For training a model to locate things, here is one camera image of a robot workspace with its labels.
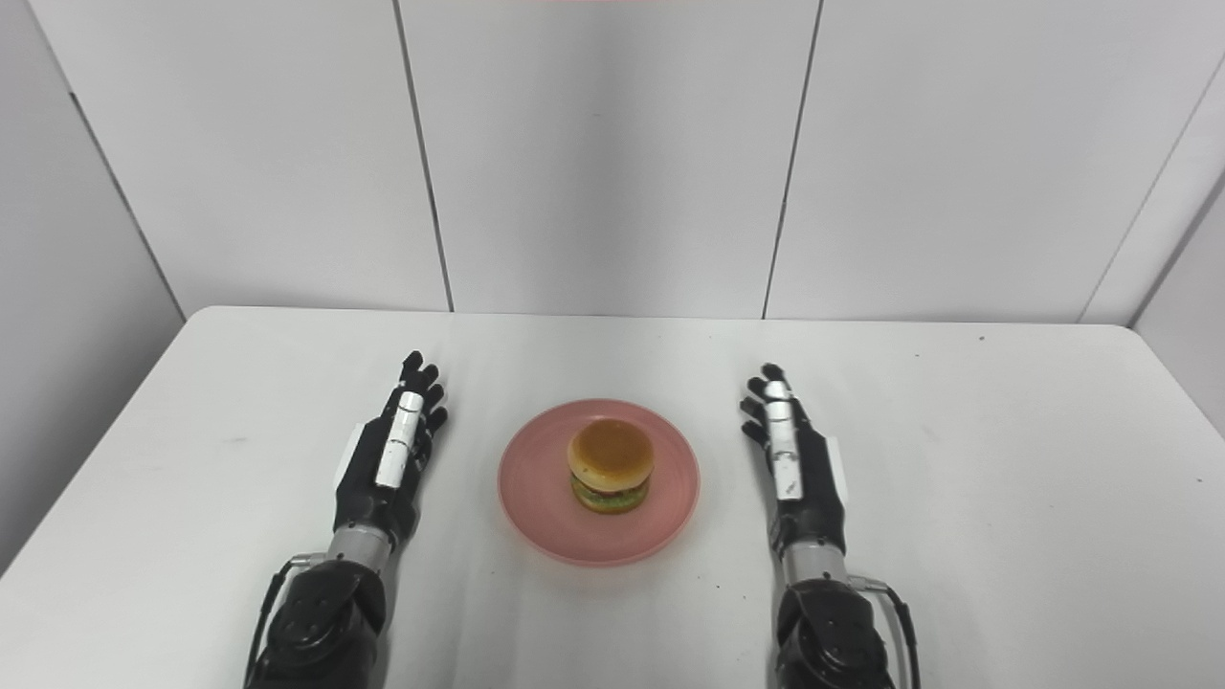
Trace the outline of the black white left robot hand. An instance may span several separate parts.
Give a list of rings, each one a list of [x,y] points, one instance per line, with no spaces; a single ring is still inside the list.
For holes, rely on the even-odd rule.
[[[439,367],[413,349],[380,413],[360,427],[334,490],[334,528],[380,528],[392,548],[417,527],[417,493],[448,419]]]

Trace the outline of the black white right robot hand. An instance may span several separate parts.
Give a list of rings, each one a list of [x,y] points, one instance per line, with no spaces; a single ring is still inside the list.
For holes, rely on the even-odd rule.
[[[746,383],[741,425],[763,454],[775,506],[771,510],[771,550],[780,559],[789,546],[834,546],[844,554],[845,505],[838,492],[831,439],[813,425],[793,392],[785,371],[764,363]]]

